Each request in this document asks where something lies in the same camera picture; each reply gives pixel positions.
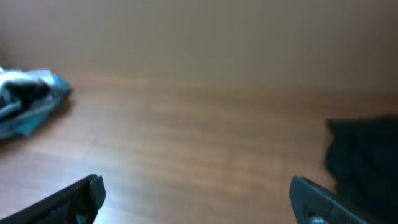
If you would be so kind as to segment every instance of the crumpled bag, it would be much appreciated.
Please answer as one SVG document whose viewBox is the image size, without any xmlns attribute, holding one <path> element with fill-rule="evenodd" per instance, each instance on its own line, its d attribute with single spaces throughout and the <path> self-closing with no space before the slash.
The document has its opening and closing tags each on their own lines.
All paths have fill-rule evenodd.
<svg viewBox="0 0 398 224">
<path fill-rule="evenodd" d="M 31 136 L 69 93 L 69 84 L 50 70 L 0 67 L 0 139 Z"/>
</svg>

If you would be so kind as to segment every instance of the beige wall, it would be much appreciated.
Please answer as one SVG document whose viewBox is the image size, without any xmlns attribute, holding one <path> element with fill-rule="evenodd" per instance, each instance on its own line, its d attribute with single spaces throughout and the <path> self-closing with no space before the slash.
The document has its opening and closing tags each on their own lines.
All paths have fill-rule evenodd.
<svg viewBox="0 0 398 224">
<path fill-rule="evenodd" d="M 395 90 L 396 0 L 1 0 L 25 68 Z"/>
<path fill-rule="evenodd" d="M 9 68 L 9 64 L 6 58 L 3 56 L 2 52 L 0 52 L 0 67 L 1 68 Z"/>
</svg>

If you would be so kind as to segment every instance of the wooden table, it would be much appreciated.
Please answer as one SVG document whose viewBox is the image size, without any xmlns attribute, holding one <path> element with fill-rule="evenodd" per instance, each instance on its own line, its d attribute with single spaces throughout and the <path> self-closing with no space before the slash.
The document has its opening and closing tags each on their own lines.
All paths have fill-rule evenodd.
<svg viewBox="0 0 398 224">
<path fill-rule="evenodd" d="M 0 150 L 5 217 L 91 173 L 96 223 L 295 223 L 293 175 L 326 187 L 327 118 L 398 112 L 388 94 L 65 76 L 69 110 Z"/>
</svg>

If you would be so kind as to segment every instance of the black fabric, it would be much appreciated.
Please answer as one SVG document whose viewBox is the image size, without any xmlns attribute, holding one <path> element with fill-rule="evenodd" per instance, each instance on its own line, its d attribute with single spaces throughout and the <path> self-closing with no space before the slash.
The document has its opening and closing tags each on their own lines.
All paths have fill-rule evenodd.
<svg viewBox="0 0 398 224">
<path fill-rule="evenodd" d="M 41 80 L 39 81 L 25 81 L 25 82 L 8 82 L 5 88 L 10 92 L 13 100 L 21 101 L 22 107 L 19 110 L 11 111 L 10 113 L 0 116 L 0 122 L 15 118 L 16 116 L 27 111 L 32 103 L 48 95 L 50 88 Z"/>
<path fill-rule="evenodd" d="M 326 168 L 338 194 L 398 223 L 398 119 L 329 121 L 334 139 Z"/>
</svg>

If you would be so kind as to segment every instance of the black object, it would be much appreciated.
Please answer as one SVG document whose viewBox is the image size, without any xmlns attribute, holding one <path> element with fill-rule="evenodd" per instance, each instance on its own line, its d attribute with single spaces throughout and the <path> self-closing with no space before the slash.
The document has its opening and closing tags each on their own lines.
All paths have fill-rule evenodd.
<svg viewBox="0 0 398 224">
<path fill-rule="evenodd" d="M 338 194 L 363 210 L 398 223 L 398 120 L 329 121 L 334 140 L 326 168 Z"/>
<path fill-rule="evenodd" d="M 0 224 L 92 224 L 105 201 L 102 176 L 89 175 Z"/>
<path fill-rule="evenodd" d="M 12 101 L 21 102 L 21 108 L 0 116 L 0 122 L 15 118 L 26 112 L 32 103 L 50 93 L 50 88 L 42 80 L 18 80 L 16 82 L 7 82 L 4 88 L 10 92 Z M 4 100 L 4 98 L 0 98 L 0 107 L 6 106 L 8 103 L 9 102 Z"/>
<path fill-rule="evenodd" d="M 304 177 L 293 177 L 289 198 L 298 224 L 384 223 Z"/>
</svg>

